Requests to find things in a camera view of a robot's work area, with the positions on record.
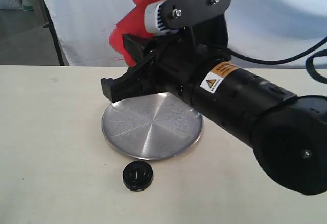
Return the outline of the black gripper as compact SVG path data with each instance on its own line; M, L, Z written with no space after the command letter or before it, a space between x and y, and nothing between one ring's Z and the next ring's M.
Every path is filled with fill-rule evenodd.
M187 40L173 40L158 45L156 37L143 38L123 34L124 59L129 67L119 78L100 79L103 95L112 103L127 98L169 92L184 102L229 102L230 86L225 81L211 93L200 87L205 77L218 64L230 60L223 47L191 47Z

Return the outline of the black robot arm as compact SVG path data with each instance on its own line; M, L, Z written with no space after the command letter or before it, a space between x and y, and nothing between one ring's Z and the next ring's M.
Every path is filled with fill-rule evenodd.
M298 96L232 65L226 45L126 34L123 46L136 64L101 79L111 102L168 92L251 147L278 184L303 195L326 192L325 96Z

